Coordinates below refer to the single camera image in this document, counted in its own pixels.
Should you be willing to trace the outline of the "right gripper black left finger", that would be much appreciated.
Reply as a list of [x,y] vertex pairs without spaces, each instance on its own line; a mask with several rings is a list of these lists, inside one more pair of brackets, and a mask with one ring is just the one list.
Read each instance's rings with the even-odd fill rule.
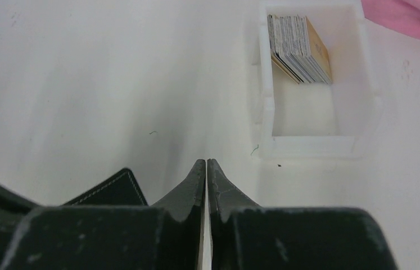
[[17,226],[0,269],[197,269],[206,163],[147,205],[33,209]]

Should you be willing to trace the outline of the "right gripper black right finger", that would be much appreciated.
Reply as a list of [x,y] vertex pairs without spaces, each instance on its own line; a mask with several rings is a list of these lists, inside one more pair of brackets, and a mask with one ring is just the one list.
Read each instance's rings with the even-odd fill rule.
[[207,161],[212,269],[397,269],[376,220],[348,207],[262,207]]

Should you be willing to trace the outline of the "black leather card holder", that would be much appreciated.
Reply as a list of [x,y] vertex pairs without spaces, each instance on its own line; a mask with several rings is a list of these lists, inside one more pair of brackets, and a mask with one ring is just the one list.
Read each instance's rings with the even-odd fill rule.
[[147,206],[144,194],[129,168],[123,168],[64,205]]

